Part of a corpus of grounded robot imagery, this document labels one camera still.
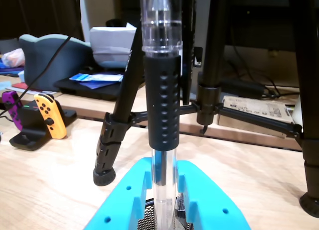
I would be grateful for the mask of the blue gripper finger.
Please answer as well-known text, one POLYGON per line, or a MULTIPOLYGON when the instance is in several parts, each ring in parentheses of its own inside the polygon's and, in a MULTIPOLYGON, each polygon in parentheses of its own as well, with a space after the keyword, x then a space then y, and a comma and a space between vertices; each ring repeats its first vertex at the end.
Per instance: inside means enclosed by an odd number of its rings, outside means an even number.
POLYGON ((144 218, 146 193, 152 184, 152 160, 145 157, 126 173, 85 229, 136 230, 144 218))
POLYGON ((184 196, 186 220, 196 230, 249 230, 232 199, 190 161, 177 162, 177 188, 184 196))

